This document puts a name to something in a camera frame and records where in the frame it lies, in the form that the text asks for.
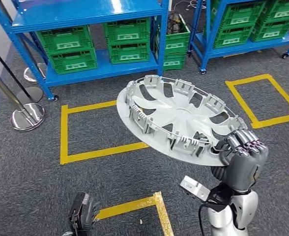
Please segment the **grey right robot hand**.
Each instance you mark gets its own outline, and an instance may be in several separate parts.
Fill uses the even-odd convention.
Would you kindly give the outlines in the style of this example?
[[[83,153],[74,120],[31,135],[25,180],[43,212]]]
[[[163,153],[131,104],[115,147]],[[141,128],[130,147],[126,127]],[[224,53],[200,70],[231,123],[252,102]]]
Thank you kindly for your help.
[[[247,192],[256,183],[269,149],[248,129],[237,129],[225,136],[215,147],[226,164],[212,167],[215,178],[236,192]]]

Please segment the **dark left robot hand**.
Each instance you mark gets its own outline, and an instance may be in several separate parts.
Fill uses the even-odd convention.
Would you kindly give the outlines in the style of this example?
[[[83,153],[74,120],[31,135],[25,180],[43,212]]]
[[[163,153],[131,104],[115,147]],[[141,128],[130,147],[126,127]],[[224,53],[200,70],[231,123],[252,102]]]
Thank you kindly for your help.
[[[99,213],[99,202],[96,203],[93,197],[89,197],[86,204],[83,199],[77,198],[74,202],[74,236],[91,236],[95,217]]]

